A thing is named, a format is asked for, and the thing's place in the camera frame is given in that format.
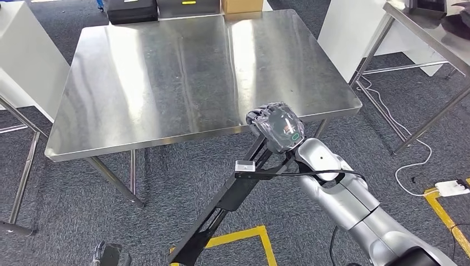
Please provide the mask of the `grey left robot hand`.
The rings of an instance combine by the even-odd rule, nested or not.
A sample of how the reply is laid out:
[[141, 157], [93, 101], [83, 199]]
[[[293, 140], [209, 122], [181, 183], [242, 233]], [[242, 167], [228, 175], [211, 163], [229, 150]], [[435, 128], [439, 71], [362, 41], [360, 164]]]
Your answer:
[[93, 258], [91, 261], [92, 266], [105, 266], [105, 265], [127, 265], [132, 263], [132, 257], [129, 253], [122, 252], [122, 245], [115, 243], [106, 243], [101, 241], [94, 248]]

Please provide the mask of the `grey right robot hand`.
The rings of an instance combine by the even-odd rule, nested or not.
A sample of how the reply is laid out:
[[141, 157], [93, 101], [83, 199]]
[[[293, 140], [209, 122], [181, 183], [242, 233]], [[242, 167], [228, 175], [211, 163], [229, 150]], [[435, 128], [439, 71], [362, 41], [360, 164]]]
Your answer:
[[267, 148], [283, 154], [296, 148], [305, 138], [304, 124], [284, 102], [262, 105], [246, 114], [246, 123], [257, 136], [267, 140]]

